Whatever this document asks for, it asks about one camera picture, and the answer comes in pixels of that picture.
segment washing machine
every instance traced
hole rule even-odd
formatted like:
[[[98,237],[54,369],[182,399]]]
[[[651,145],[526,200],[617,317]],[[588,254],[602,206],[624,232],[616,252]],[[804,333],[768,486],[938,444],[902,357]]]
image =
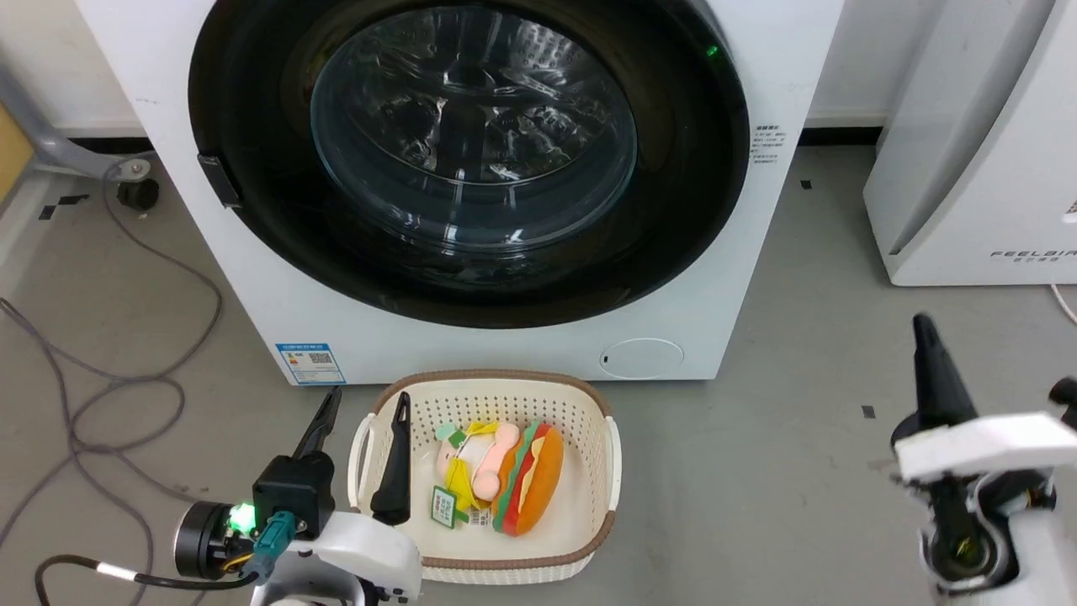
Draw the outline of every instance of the washing machine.
[[[323,385],[714,378],[842,0],[78,4],[270,355]]]

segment washing machine door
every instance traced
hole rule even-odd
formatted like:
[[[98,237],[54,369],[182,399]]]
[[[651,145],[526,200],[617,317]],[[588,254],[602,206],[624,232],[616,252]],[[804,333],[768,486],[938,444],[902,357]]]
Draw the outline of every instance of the washing machine door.
[[[729,53],[681,0],[220,0],[190,103],[207,177],[272,250],[454,326],[647,294],[747,166]]]

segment basket handle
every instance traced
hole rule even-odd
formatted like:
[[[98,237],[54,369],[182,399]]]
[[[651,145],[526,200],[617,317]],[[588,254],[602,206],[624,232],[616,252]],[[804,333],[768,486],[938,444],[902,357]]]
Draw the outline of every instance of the basket handle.
[[[359,497],[363,494],[363,488],[366,484],[367,468],[370,465],[370,450],[374,441],[374,436],[370,435],[370,425],[374,420],[374,414],[363,418],[359,429],[355,431],[355,438],[351,441],[351,453],[348,455],[348,504],[356,511],[359,510]],[[359,467],[360,454],[363,454],[362,469]]]
[[[610,511],[616,511],[620,501],[620,432],[612,417],[606,418],[606,427],[610,431],[610,452],[606,457],[610,462]]]

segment gray cable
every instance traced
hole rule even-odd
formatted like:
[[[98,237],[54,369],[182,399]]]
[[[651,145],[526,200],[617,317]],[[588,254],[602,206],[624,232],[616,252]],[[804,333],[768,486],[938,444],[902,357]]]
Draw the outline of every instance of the gray cable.
[[[213,283],[213,280],[211,280],[208,276],[206,276],[201,271],[195,269],[191,265],[187,265],[186,263],[173,256],[170,256],[139,239],[135,234],[130,231],[130,229],[127,228],[126,225],[123,224],[120,217],[116,216],[115,212],[112,210],[112,206],[109,203],[109,197],[110,197],[109,182],[110,179],[120,173],[120,165],[128,159],[150,157],[153,155],[156,155],[155,152],[146,152],[134,156],[127,156],[117,159],[108,168],[108,170],[106,170],[104,179],[101,181],[101,198],[102,198],[102,203],[104,205],[104,210],[109,213],[109,217],[112,219],[112,222],[115,223],[116,227],[118,227],[120,230],[123,231],[123,234],[127,236],[129,240],[135,242],[139,248],[142,248],[143,250],[163,258],[169,264],[183,269],[184,271],[198,278],[199,281],[206,284],[206,286],[213,292],[213,296],[216,298],[215,309],[213,310],[213,318],[210,319],[210,322],[207,324],[206,329],[201,333],[198,339],[195,340],[194,344],[186,352],[184,352],[182,356],[177,358],[174,363],[166,367],[164,370],[151,375],[124,377],[94,368],[88,364],[86,364],[85,362],[76,358],[75,356],[56,347],[53,342],[48,340],[48,338],[41,335],[38,332],[38,329],[36,329],[33,325],[30,324],[30,321],[26,320],[26,318],[23,316],[23,314],[19,313],[19,311],[16,310],[15,307],[11,305],[10,300],[0,297],[0,311],[2,311],[19,328],[22,328],[24,332],[27,333],[27,335],[29,335],[31,338],[33,338],[34,341],[37,341],[38,347],[41,348],[41,352],[45,356],[45,361],[48,363],[48,367],[53,371],[53,376],[56,378],[56,386],[59,393],[60,409],[61,412],[64,413],[62,414],[64,426],[65,429],[67,431],[67,449],[68,449],[67,457],[57,463],[52,469],[48,470],[47,474],[44,475],[44,477],[41,478],[41,480],[37,484],[33,485],[32,489],[30,489],[30,491],[26,494],[26,496],[23,497],[23,501],[20,501],[19,504],[15,507],[15,510],[12,512],[11,517],[8,518],[8,521],[4,523],[3,527],[0,529],[0,549],[3,548],[3,545],[8,539],[8,535],[11,534],[12,527],[15,526],[15,522],[18,520],[19,516],[22,516],[23,511],[25,511],[26,508],[30,505],[30,503],[41,493],[41,491],[43,491],[44,488],[48,485],[48,483],[52,482],[54,478],[56,478],[56,476],[60,473],[60,470],[67,467],[68,464],[73,464],[75,469],[82,476],[82,478],[90,487],[93,487],[94,490],[96,490],[101,496],[103,496],[110,503],[112,503],[117,508],[123,510],[125,513],[130,516],[135,520],[135,522],[142,529],[142,535],[145,537],[145,548],[146,548],[145,567],[143,568],[143,572],[150,574],[153,570],[153,551],[154,551],[153,531],[150,529],[150,524],[146,522],[145,518],[141,513],[139,513],[138,510],[135,509],[135,507],[132,507],[129,503],[124,501],[115,493],[111,492],[110,490],[101,485],[101,483],[98,482],[97,479],[95,479],[93,475],[90,475],[90,473],[82,465],[82,461],[80,457],[87,453],[114,456],[115,459],[123,462],[124,465],[126,465],[128,468],[130,468],[130,470],[134,471],[135,475],[137,475],[139,478],[148,482],[151,487],[160,491],[167,496],[187,503],[195,503],[196,501],[198,501],[179,491],[174,491],[166,487],[165,484],[158,482],[157,480],[154,480],[145,471],[143,471],[137,465],[135,465],[134,462],[127,459],[125,454],[127,451],[137,449],[138,447],[145,446],[152,442],[153,440],[156,440],[160,436],[165,435],[169,429],[171,429],[176,425],[176,422],[180,420],[180,417],[183,414],[183,409],[186,406],[186,395],[183,392],[183,387],[180,386],[179,383],[177,383],[173,379],[171,379],[168,376],[174,372],[183,365],[185,365],[187,362],[190,362],[191,358],[194,357],[194,355],[198,352],[198,350],[206,343],[206,340],[209,339],[210,334],[212,334],[213,329],[216,327],[216,323],[218,321],[220,321],[221,312],[224,308],[224,295],[221,294],[221,288],[218,287],[215,283]],[[60,357],[87,372],[90,372],[93,375],[109,380],[109,385],[107,387],[90,396],[89,399],[83,403],[82,406],[80,406],[74,411],[73,414],[71,412],[71,404],[68,398],[67,384],[64,381],[64,372],[62,370],[60,370],[59,364],[56,361],[57,357]],[[94,405],[101,401],[101,399],[104,398],[106,396],[109,396],[114,392],[123,390],[124,387],[130,387],[132,385],[140,385],[144,383],[163,383],[176,391],[178,399],[176,411],[172,413],[172,417],[170,417],[168,421],[165,422],[164,425],[162,425],[157,429],[154,429],[153,432],[150,432],[145,436],[115,446],[86,442],[79,436],[78,432],[79,420],[82,419],[83,414],[85,414],[92,407],[94,407]],[[145,590],[146,590],[145,586],[140,586],[138,591],[135,593],[135,597],[131,600],[129,606],[137,606],[142,601],[142,595],[145,593]],[[205,592],[199,593],[195,597],[195,601],[192,603],[191,606],[196,606],[198,603],[200,603],[202,597],[205,597],[205,595],[206,595]]]

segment concrete floor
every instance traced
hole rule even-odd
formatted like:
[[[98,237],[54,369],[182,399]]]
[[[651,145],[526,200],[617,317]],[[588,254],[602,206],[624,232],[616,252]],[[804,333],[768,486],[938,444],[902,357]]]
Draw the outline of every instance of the concrete floor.
[[[1077,372],[1077,327],[1046,287],[891,286],[861,200],[871,161],[868,147],[800,150],[717,380],[600,385],[620,426],[625,483],[614,532],[583,574],[531,588],[426,583],[421,603],[928,604],[914,549],[924,512],[886,479],[894,470],[890,433],[914,406],[912,315],[934,314],[981,412],[1047,408],[1053,382]],[[225,285],[174,193],[128,224]],[[271,456],[293,448],[322,392],[288,386],[225,291],[219,330],[174,375],[187,390],[184,417],[131,459],[178,490],[234,502],[249,497]],[[1064,293],[1077,300],[1072,288]],[[212,302],[194,280],[124,240],[93,199],[57,209],[11,297],[43,334],[122,374],[170,362]],[[103,385],[70,365],[64,371],[75,403]],[[6,517],[64,456],[50,370],[6,320],[0,320],[0,516]],[[377,393],[346,392],[326,445],[338,462]],[[99,441],[129,439],[158,426],[176,401],[165,386],[132,389],[88,414],[82,431]],[[875,407],[877,419],[865,419],[862,406]],[[255,420],[260,433],[251,429]],[[114,460],[87,457],[87,467],[146,515],[156,536],[154,570],[173,574],[171,538],[186,506]],[[338,471],[338,503],[346,502],[345,482]],[[1064,475],[1062,508],[1072,527],[1075,488],[1073,475]],[[138,526],[68,469],[0,551],[2,602],[33,603],[33,567],[51,554],[138,568],[144,550]],[[51,572],[48,586],[57,605],[124,604],[134,593],[70,567]],[[151,590],[143,603],[192,597]],[[204,604],[240,605],[248,597],[210,594]]]

